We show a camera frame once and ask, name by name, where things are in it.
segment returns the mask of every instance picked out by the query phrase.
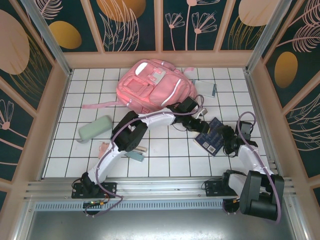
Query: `white tile floor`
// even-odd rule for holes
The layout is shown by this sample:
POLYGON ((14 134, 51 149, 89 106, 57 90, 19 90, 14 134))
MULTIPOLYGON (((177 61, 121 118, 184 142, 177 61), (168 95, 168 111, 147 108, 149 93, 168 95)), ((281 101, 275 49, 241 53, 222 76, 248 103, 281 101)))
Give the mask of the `white tile floor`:
MULTIPOLYGON (((75 69, 68 94, 59 117, 57 131, 49 153, 43 177, 80 177, 98 162, 101 142, 109 142, 111 130, 86 144, 80 144, 78 129, 95 119, 108 115, 114 126, 129 112, 126 107, 106 107, 101 109, 81 109, 82 104, 115 101, 116 85, 128 68, 75 69)), ((204 105, 208 113, 204 119, 211 121, 217 117, 225 125, 233 128, 239 115, 252 111, 252 102, 241 68, 195 68, 185 73, 190 79, 208 84, 217 84, 217 94, 205 96, 204 105)), ((252 121, 250 115, 243 120, 252 121)), ((207 154, 195 142, 197 133, 179 131, 173 126, 158 127, 147 131, 140 146, 148 149, 143 162, 127 157, 121 158, 109 177, 198 177, 221 176, 227 169, 245 171, 237 157, 229 158, 222 150, 217 156, 207 154)), ((252 133, 253 141, 259 145, 264 159, 267 157, 256 125, 252 133)))

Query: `pink backpack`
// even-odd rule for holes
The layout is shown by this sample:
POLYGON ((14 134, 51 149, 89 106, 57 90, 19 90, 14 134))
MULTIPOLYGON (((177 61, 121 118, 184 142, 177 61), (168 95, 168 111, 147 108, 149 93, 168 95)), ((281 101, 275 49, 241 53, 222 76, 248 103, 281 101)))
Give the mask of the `pink backpack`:
POLYGON ((127 106, 137 114, 147 114, 168 105, 182 103, 188 96, 195 98, 192 82, 174 65, 157 59, 137 62, 116 86, 118 101, 83 105, 84 109, 127 106))

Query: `green pencil case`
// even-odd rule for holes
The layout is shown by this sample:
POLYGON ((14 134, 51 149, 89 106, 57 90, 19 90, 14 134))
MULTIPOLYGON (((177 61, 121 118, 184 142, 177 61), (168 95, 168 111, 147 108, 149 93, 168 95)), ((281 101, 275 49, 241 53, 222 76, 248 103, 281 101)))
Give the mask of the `green pencil case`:
POLYGON ((81 140, 78 143, 85 144, 89 140, 112 129, 113 123, 108 116, 102 116, 97 120, 79 128, 79 136, 81 140))

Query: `book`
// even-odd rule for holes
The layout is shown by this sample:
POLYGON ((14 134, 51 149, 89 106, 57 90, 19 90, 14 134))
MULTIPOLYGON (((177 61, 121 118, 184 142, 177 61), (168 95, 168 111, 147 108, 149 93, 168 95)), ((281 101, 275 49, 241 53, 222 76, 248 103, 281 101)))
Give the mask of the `book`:
POLYGON ((200 133, 194 139, 198 145, 206 150, 210 155, 215 156, 224 145, 223 137, 217 133, 217 128, 223 126, 216 117, 209 123, 210 132, 200 133))

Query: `flower illustration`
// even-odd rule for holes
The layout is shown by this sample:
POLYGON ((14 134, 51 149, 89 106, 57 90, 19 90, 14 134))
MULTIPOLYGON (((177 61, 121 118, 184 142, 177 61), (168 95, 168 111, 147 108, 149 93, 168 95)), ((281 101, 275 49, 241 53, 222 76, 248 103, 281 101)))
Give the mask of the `flower illustration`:
POLYGON ((168 23, 168 26, 170 28, 170 34, 171 34, 171 42, 172 42, 172 47, 173 50, 175 51, 175 44, 174 44, 174 38, 172 35, 172 29, 174 28, 180 28, 185 25, 185 21, 183 21, 183 17, 181 16, 181 13, 173 13, 172 16, 170 13, 167 13, 165 15, 165 20, 168 23))
POLYGON ((186 3, 191 7, 196 5, 216 4, 218 2, 220 2, 220 0, 186 0, 186 3))
POLYGON ((203 13, 199 18, 199 12, 192 14, 192 24, 195 32, 194 50, 197 50, 198 34, 210 33, 217 30, 217 25, 214 24, 216 19, 215 12, 212 14, 203 13))
MULTIPOLYGON (((12 116, 14 114, 14 108, 15 108, 15 105, 11 101, 8 101, 7 105, 6 105, 6 103, 3 99, 0 100, 0 130, 9 130, 9 131, 19 135, 20 137, 23 137, 26 139, 27 138, 26 136, 14 131, 10 128, 10 122, 11 122, 12 116)), ((13 144, 9 141, 6 141, 2 138, 0 138, 0 142, 5 143, 5 144, 7 144, 11 147, 14 147, 16 149, 23 150, 23 147, 15 145, 15 144, 13 144)))

